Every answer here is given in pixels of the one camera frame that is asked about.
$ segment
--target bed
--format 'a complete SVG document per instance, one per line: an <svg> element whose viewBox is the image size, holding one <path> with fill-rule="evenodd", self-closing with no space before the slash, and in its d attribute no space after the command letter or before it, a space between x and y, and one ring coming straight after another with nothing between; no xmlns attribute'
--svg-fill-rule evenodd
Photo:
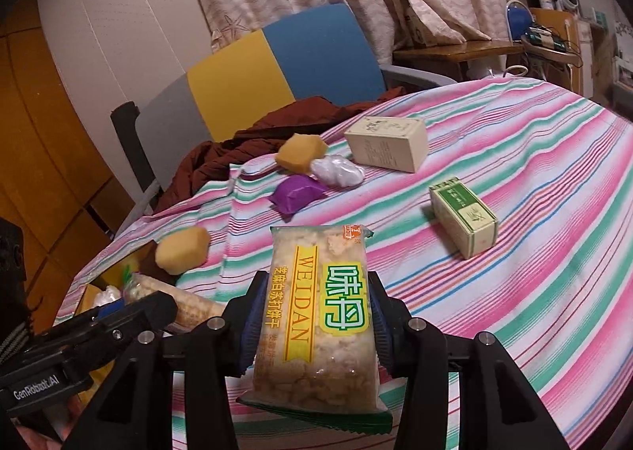
<svg viewBox="0 0 633 450"><path fill-rule="evenodd" d="M292 224L362 223L368 267L387 293L443 332L497 335L539 393L572 449L604 419L633 376L633 127L547 82L487 79L432 89L365 116L425 121L430 153L415 174L368 167L352 192L330 191ZM348 120L323 134L349 154ZM495 247L464 261L434 219L428 186L458 176L499 217ZM271 259L268 196L284 175L273 156L234 167L193 198L143 217L74 279L58 313L72 316L85 285L152 239L199 224L211 233L205 264L178 286L226 302ZM173 448L186 448L183 376L174 379ZM227 389L240 448L392 448L404 382L381 373L394 413L390 435L320 429L235 403L250 373ZM447 448L458 446L457 376L449 384Z"/></svg>

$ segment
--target snack package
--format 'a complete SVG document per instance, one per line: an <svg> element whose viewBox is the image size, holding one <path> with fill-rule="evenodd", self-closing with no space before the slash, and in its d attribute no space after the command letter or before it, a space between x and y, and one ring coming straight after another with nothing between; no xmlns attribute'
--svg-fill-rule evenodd
<svg viewBox="0 0 633 450"><path fill-rule="evenodd" d="M365 170L343 156L325 156L310 163L312 174L323 184L352 188L365 180Z"/></svg>
<svg viewBox="0 0 633 450"><path fill-rule="evenodd" d="M123 290L123 298L126 304L131 304L151 295L154 291L167 293L176 300L178 314L174 323L167 327L170 332L189 332L203 321L213 316L221 316L224 312L224 304L183 291L140 273L132 274Z"/></svg>
<svg viewBox="0 0 633 450"><path fill-rule="evenodd" d="M273 227L253 389L239 401L319 425L388 433L360 225Z"/></svg>
<svg viewBox="0 0 633 450"><path fill-rule="evenodd" d="M105 291L97 293L93 300L93 307L101 307L121 299L121 292L114 286L107 286Z"/></svg>
<svg viewBox="0 0 633 450"><path fill-rule="evenodd" d="M321 198L326 191L327 188L312 177L291 175L277 186L270 201L281 214L291 215Z"/></svg>

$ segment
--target yellow label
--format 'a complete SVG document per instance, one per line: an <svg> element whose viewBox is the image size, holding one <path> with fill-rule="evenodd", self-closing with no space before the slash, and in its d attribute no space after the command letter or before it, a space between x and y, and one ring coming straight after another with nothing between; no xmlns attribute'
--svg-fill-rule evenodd
<svg viewBox="0 0 633 450"><path fill-rule="evenodd" d="M279 329L283 326L282 305L284 304L284 289L286 289L286 273L288 273L288 268L285 266L272 270L272 284L268 292L266 321L264 322L264 325L268 325L270 328Z"/></svg>
<svg viewBox="0 0 633 450"><path fill-rule="evenodd" d="M288 307L284 361L312 362L318 247L296 247L292 267L292 290Z"/></svg>
<svg viewBox="0 0 633 450"><path fill-rule="evenodd" d="M369 327L369 309L361 263L325 264L319 299L321 330L335 336L364 332Z"/></svg>

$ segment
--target green label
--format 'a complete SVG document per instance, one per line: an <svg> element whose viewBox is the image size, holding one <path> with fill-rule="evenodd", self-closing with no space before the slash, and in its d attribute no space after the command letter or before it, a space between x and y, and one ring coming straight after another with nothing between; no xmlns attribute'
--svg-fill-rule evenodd
<svg viewBox="0 0 633 450"><path fill-rule="evenodd" d="M438 182L437 184L433 184L432 186L429 186L429 189L431 191L438 191L440 189L444 189L445 187L452 186L454 184L459 184L459 183L460 183L460 179L458 179L457 177L452 177L452 178L449 178L448 180L445 180L444 182Z"/></svg>
<svg viewBox="0 0 633 450"><path fill-rule="evenodd" d="M439 190L438 195L472 232L496 221L495 215L461 182Z"/></svg>
<svg viewBox="0 0 633 450"><path fill-rule="evenodd" d="M363 332L369 326L367 287L360 262L324 265L319 321L332 335Z"/></svg>
<svg viewBox="0 0 633 450"><path fill-rule="evenodd" d="M479 200L459 182L449 188L438 191L438 195L444 198L446 203L448 203L456 213L471 203L479 203Z"/></svg>

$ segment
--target blue chair backrest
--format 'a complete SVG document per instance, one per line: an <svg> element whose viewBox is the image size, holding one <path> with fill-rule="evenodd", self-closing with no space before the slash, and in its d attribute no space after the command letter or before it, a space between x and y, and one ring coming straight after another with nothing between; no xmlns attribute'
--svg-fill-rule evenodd
<svg viewBox="0 0 633 450"><path fill-rule="evenodd" d="M262 31L297 100L320 96L343 106L385 91L376 58L344 3L308 9Z"/></svg>
<svg viewBox="0 0 633 450"><path fill-rule="evenodd" d="M518 0L510 0L506 5L506 21L512 41L520 41L534 22L530 9Z"/></svg>

